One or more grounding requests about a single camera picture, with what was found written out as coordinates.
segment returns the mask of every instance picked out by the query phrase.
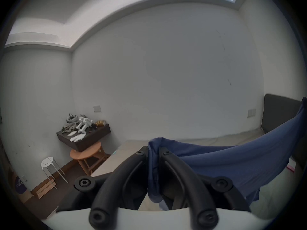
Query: bed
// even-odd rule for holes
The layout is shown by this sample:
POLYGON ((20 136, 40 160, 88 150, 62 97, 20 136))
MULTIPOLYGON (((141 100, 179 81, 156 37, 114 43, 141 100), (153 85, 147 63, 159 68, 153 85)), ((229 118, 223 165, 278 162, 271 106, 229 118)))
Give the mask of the bed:
MULTIPOLYGON (((296 115, 300 104, 301 102, 297 100, 266 94, 264 97, 262 125, 258 129, 217 138, 180 141, 207 146, 244 144, 262 136, 293 118, 296 115)), ((259 218, 272 219, 276 217, 289 201, 302 177, 302 168, 305 168, 307 149, 304 148, 306 140, 306 137, 302 138, 292 154, 292 159, 296 162, 295 171, 292 172, 288 168, 285 168, 270 183, 261 187, 259 200, 254 201, 250 205, 252 213, 259 218)), ((112 172, 130 155, 138 151, 141 147, 147 146, 147 144, 148 140, 128 140, 124 142, 100 167, 96 169, 91 176, 98 176, 112 172)), ((159 204, 151 202, 148 196, 146 196, 138 210, 159 211, 162 209, 159 207, 159 204)))

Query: wall outlet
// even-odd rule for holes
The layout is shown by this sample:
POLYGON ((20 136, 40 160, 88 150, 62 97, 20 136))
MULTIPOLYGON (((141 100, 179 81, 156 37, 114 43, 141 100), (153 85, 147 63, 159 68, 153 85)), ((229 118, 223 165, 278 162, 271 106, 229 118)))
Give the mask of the wall outlet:
POLYGON ((101 113, 100 105, 94 106, 94 113, 101 113))
POLYGON ((24 182, 27 182, 27 181, 28 181, 28 179, 27 179, 24 175, 21 177, 21 179, 22 179, 24 182))
POLYGON ((248 110, 248 117, 254 117, 254 116, 256 116, 256 109, 248 110))

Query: blue fabric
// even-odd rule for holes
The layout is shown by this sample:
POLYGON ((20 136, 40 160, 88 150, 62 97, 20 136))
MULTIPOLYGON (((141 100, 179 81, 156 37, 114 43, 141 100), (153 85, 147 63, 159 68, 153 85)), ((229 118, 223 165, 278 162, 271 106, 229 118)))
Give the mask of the blue fabric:
POLYGON ((159 147, 166 147, 185 161, 194 172, 230 178, 246 201, 257 200, 261 186, 273 180, 287 166, 299 139, 306 133, 306 98, 297 115, 265 135, 238 146, 199 146, 152 139, 149 148, 148 196, 155 202, 159 194, 159 147))

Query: pink object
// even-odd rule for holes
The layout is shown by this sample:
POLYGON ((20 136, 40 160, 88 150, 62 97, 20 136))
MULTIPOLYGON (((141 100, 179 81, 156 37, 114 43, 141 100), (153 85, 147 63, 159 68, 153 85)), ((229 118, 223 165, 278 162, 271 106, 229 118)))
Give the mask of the pink object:
POLYGON ((289 163, 288 163, 288 165, 287 165, 287 168, 288 168, 289 170, 291 170, 291 171, 294 173, 294 171, 295 171, 295 166, 296 166, 296 162, 293 161, 292 159, 289 159, 289 163))

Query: dark wooden shelf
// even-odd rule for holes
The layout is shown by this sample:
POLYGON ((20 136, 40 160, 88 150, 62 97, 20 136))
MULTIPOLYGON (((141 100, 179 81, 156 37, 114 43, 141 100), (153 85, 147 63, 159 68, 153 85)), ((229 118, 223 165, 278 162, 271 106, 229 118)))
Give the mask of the dark wooden shelf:
POLYGON ((85 149, 99 141, 101 138, 111 133, 110 126, 108 124, 106 124, 105 126, 100 126, 96 130, 92 128, 87 128, 85 131, 85 137, 77 142, 70 141, 70 138, 74 137, 78 133, 73 136, 67 136, 70 132, 62 133, 62 131, 59 131, 56 134, 59 140, 68 145, 69 147, 75 149, 76 151, 84 151, 85 149))

